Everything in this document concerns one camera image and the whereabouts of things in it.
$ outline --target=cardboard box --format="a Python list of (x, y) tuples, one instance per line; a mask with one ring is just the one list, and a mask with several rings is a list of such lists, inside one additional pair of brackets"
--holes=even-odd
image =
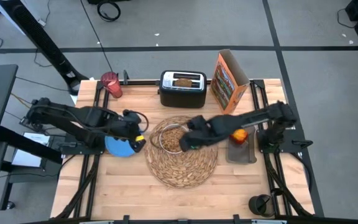
[(223, 114), (234, 111), (249, 83), (231, 51), (220, 50), (211, 81), (211, 92)]

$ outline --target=red cup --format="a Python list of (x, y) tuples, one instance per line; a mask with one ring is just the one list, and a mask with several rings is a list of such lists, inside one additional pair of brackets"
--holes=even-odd
[(114, 72), (106, 72), (102, 75), (101, 81), (104, 87), (106, 87), (106, 89), (112, 94), (112, 97), (120, 98), (122, 96), (122, 90), (117, 74)]

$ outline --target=woven basket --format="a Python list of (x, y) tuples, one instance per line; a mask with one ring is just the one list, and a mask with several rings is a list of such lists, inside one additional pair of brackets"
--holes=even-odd
[(179, 154), (170, 154), (161, 147), (155, 147), (159, 146), (158, 137), (164, 127), (169, 124), (185, 124), (189, 119), (187, 116), (176, 116), (162, 121), (154, 128), (145, 146), (146, 161), (151, 173), (163, 184), (177, 189), (202, 184), (218, 163), (217, 145)]

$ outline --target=toaster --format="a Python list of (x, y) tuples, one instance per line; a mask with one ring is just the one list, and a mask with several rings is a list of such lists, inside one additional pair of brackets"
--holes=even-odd
[[(183, 80), (186, 86), (179, 85)], [(201, 108), (205, 104), (206, 75), (202, 72), (164, 71), (158, 93), (164, 106)]]

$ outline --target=butcher block tabletop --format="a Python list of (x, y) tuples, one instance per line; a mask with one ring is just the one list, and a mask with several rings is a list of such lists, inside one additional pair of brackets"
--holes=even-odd
[[(92, 106), (96, 82), (81, 82), (76, 107)], [(264, 82), (269, 103), (285, 101), (280, 79), (265, 79)], [(155, 85), (122, 86), (123, 96), (119, 99), (110, 96), (108, 108), (120, 114), (124, 109), (145, 114), (150, 121), (150, 127), (145, 133), (146, 139), (151, 130), (166, 118), (202, 114), (208, 119), (221, 114), (209, 91), (204, 107), (184, 109), (161, 105), (157, 90), (158, 86)], [(99, 105), (102, 105), (103, 97), (104, 90), (100, 94)], [(248, 88), (233, 114), (252, 110), (254, 104)], [(131, 220), (232, 219), (234, 214), (239, 214), (240, 218), (261, 218), (252, 214), (248, 201), (253, 196), (269, 194), (263, 155), (259, 151), (255, 152), (255, 164), (231, 164), (226, 162), (226, 147), (226, 141), (219, 143), (218, 164), (212, 176), (192, 189), (172, 189), (159, 182), (147, 167), (144, 150), (128, 158), (114, 157), (106, 151), (100, 157), (91, 219), (122, 220), (124, 215), (130, 215)], [(287, 187), (302, 206), (313, 213), (302, 164), (290, 154), (282, 153), (280, 157)], [(89, 167), (92, 160), (93, 156), (90, 156)], [(60, 172), (51, 217), (62, 212), (77, 191), (82, 162), (83, 156), (77, 155)], [(85, 215), (87, 196), (86, 191), (80, 216)], [(282, 199), (279, 198), (278, 202), (283, 214)]]

